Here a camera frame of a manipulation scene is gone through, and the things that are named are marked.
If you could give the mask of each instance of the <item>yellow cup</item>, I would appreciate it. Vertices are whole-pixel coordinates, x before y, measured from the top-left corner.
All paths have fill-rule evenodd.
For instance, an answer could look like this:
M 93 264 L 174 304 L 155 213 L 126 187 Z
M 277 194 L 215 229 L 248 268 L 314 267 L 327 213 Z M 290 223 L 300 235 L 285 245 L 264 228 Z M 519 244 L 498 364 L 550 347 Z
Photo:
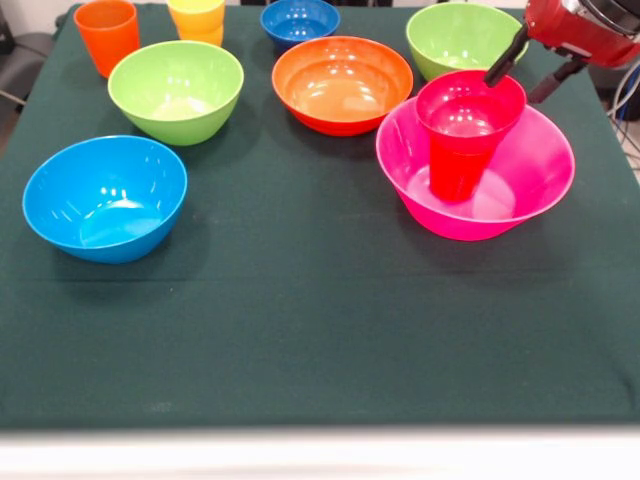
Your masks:
M 167 0 L 167 5 L 181 40 L 222 44 L 225 0 Z

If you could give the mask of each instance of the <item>red cup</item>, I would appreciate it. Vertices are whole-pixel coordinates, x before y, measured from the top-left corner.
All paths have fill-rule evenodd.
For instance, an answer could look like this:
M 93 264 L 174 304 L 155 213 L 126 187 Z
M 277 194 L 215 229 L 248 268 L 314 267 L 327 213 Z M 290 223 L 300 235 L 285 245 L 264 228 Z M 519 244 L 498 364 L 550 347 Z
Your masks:
M 120 60 L 140 48 L 136 7 L 124 0 L 95 0 L 76 10 L 73 19 L 89 55 L 105 78 Z
M 416 112 L 429 132 L 429 185 L 446 202 L 474 193 L 493 154 L 527 103 L 525 90 L 511 77 L 493 88 L 485 72 L 442 75 L 420 90 Z

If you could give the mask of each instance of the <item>green cloth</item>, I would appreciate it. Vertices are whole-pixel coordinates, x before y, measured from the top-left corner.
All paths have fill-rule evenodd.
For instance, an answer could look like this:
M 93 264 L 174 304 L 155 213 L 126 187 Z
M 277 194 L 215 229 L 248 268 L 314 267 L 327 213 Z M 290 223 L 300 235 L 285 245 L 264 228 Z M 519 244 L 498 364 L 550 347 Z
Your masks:
M 343 8 L 338 33 L 410 60 L 414 11 Z M 143 45 L 176 38 L 166 7 L 139 14 Z M 0 160 L 0 426 L 637 422 L 640 190 L 588 76 L 541 107 L 575 149 L 568 196 L 460 243 L 408 215 L 375 133 L 326 137 L 285 111 L 259 14 L 228 8 L 238 106 L 176 149 L 183 213 L 122 266 L 61 253 L 21 212 L 56 151 L 141 134 L 66 23 Z M 515 75 L 530 87 L 560 61 L 531 45 Z

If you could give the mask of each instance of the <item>pink bowl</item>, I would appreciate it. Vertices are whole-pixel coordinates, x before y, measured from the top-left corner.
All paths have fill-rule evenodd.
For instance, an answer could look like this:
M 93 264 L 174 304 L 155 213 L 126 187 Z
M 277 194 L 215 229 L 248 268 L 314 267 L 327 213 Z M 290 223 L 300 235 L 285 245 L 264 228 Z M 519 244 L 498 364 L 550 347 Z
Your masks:
M 454 240 L 492 238 L 540 215 L 567 193 L 575 158 L 560 129 L 527 106 L 498 146 L 474 195 L 446 203 L 429 188 L 429 133 L 416 98 L 396 107 L 376 138 L 378 161 L 411 215 L 433 233 Z

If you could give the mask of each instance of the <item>light blue bowl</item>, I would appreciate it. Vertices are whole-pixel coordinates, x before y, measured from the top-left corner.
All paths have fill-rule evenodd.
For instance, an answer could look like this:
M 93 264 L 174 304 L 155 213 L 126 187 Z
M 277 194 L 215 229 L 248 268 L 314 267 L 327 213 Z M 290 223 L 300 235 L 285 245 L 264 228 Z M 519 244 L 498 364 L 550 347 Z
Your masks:
M 340 13 L 322 0 L 278 0 L 262 10 L 260 24 L 280 51 L 332 35 Z
M 174 226 L 187 171 L 169 148 L 143 137 L 99 137 L 56 153 L 32 175 L 22 209 L 61 250 L 125 263 L 151 252 Z

